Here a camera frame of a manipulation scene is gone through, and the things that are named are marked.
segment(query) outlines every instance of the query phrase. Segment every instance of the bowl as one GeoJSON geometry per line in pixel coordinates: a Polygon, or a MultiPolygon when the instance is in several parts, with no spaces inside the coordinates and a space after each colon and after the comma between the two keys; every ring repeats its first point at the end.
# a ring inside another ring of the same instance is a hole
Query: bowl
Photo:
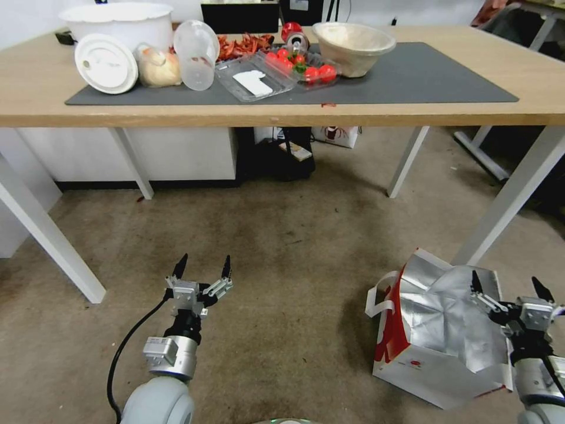
{"type": "Polygon", "coordinates": [[[341,65],[341,75],[357,78],[365,75],[379,57],[396,46],[396,40],[384,31],[361,24],[326,22],[313,26],[322,57],[341,65]]]}
{"type": "Polygon", "coordinates": [[[80,41],[89,34],[110,35],[132,52],[142,43],[167,51],[172,46],[172,7],[157,3],[92,4],[67,9],[59,18],[80,41]]]}

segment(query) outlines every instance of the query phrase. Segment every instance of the table leg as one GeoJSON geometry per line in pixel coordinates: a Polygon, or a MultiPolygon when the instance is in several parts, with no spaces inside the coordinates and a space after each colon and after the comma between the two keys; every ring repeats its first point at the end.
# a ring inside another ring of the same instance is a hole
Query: table leg
{"type": "Polygon", "coordinates": [[[92,303],[102,302],[106,290],[100,281],[2,155],[0,200],[16,215],[87,299],[92,303]]]}
{"type": "Polygon", "coordinates": [[[141,164],[135,155],[134,147],[129,140],[128,134],[125,132],[125,129],[109,128],[108,131],[114,139],[116,146],[118,146],[118,149],[122,154],[122,158],[127,163],[134,180],[137,182],[137,185],[141,190],[141,194],[143,194],[143,197],[147,200],[152,199],[155,193],[149,183],[149,179],[147,179],[145,170],[141,167],[141,164]]]}
{"type": "Polygon", "coordinates": [[[395,198],[400,191],[400,187],[406,178],[406,174],[408,174],[408,171],[412,166],[412,162],[414,162],[414,158],[416,157],[420,146],[422,146],[429,130],[430,127],[416,127],[414,129],[408,145],[404,150],[404,154],[400,160],[398,168],[396,168],[393,180],[391,181],[390,186],[388,186],[387,193],[390,198],[395,198]]]}
{"type": "Polygon", "coordinates": [[[456,131],[453,137],[455,137],[481,165],[488,169],[497,180],[504,181],[510,178],[510,174],[481,149],[481,144],[491,129],[492,126],[490,125],[480,127],[475,137],[473,137],[473,140],[470,140],[463,131],[456,131]]]}
{"type": "Polygon", "coordinates": [[[541,45],[546,41],[547,36],[553,29],[556,21],[557,19],[552,16],[546,17],[546,20],[543,22],[543,25],[534,37],[534,41],[530,44],[530,50],[538,51],[540,49],[541,45]]]}
{"type": "Polygon", "coordinates": [[[475,265],[565,153],[565,127],[546,127],[463,243],[452,265],[475,265]]]}

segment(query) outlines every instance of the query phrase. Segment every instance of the shopping bag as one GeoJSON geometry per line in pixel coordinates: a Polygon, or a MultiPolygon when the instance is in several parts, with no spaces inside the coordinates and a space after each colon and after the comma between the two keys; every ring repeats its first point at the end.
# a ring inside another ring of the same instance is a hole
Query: shopping bag
{"type": "Polygon", "coordinates": [[[365,313],[379,320],[374,376],[442,409],[512,388],[507,340],[470,299],[473,270],[500,300],[495,272],[454,267],[421,249],[369,290],[365,313]]]}

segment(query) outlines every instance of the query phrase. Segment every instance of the clear plastic cup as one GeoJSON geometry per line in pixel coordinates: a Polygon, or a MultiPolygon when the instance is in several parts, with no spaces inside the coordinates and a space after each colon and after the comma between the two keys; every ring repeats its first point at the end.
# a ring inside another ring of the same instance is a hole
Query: clear plastic cup
{"type": "Polygon", "coordinates": [[[175,31],[173,45],[183,83],[197,91],[209,88],[220,55],[220,42],[214,30],[201,21],[185,21],[175,31]]]}
{"type": "Polygon", "coordinates": [[[188,88],[196,91],[207,90],[214,82],[214,63],[207,58],[193,57],[179,60],[181,78],[188,88]]]}

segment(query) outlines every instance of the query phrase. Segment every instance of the black cable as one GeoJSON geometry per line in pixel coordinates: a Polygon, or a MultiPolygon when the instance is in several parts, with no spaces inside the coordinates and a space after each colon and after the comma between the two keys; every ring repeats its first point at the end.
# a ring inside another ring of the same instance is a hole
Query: black cable
{"type": "Polygon", "coordinates": [[[351,16],[351,0],[349,0],[349,13],[347,14],[347,17],[345,19],[346,22],[349,22],[350,16],[351,16]]]}
{"type": "Polygon", "coordinates": [[[555,368],[551,364],[549,357],[544,355],[544,356],[541,357],[541,361],[546,366],[547,372],[549,372],[549,375],[551,376],[551,379],[553,380],[553,382],[557,386],[559,392],[561,392],[561,395],[565,398],[565,389],[563,388],[561,381],[559,381],[559,378],[555,374],[555,368]]]}
{"type": "Polygon", "coordinates": [[[172,296],[173,296],[172,295],[172,289],[167,289],[165,291],[165,295],[163,296],[163,299],[157,304],[157,306],[155,306],[153,309],[151,309],[142,319],[137,321],[137,324],[135,324],[133,327],[131,327],[131,330],[129,331],[129,333],[126,334],[126,336],[124,337],[122,342],[119,344],[118,350],[116,350],[116,354],[114,355],[114,359],[112,359],[112,365],[110,365],[110,370],[108,372],[108,381],[106,383],[106,396],[108,398],[108,403],[110,404],[110,407],[112,407],[112,409],[116,413],[116,424],[119,424],[122,421],[122,413],[119,410],[119,406],[116,403],[116,401],[114,400],[114,394],[112,393],[112,383],[114,382],[114,372],[116,371],[116,365],[118,364],[119,356],[122,354],[122,350],[124,349],[126,343],[128,343],[131,336],[133,336],[135,331],[145,321],[147,321],[149,319],[149,317],[151,317],[151,315],[153,315],[155,312],[157,312],[159,310],[159,308],[161,306],[163,306],[167,300],[171,299],[172,296]]]}
{"type": "Polygon", "coordinates": [[[335,0],[330,0],[330,6],[328,7],[328,16],[325,19],[326,22],[330,21],[331,13],[334,11],[334,2],[335,0]]]}

